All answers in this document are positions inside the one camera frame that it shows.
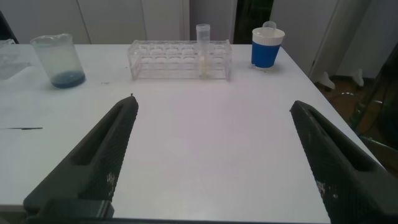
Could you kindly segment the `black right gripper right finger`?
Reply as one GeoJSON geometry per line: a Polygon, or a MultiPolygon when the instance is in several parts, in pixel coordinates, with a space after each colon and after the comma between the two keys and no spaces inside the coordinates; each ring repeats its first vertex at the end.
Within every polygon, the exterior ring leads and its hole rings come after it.
{"type": "Polygon", "coordinates": [[[290,112],[332,223],[397,223],[397,179],[314,107],[290,112]]]}

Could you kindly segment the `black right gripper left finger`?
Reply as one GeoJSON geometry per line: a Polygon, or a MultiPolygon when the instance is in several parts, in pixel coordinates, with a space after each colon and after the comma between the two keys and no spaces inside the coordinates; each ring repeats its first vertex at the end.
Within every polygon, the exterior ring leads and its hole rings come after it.
{"type": "Polygon", "coordinates": [[[111,217],[138,109],[132,95],[117,102],[24,199],[27,219],[111,217]]]}

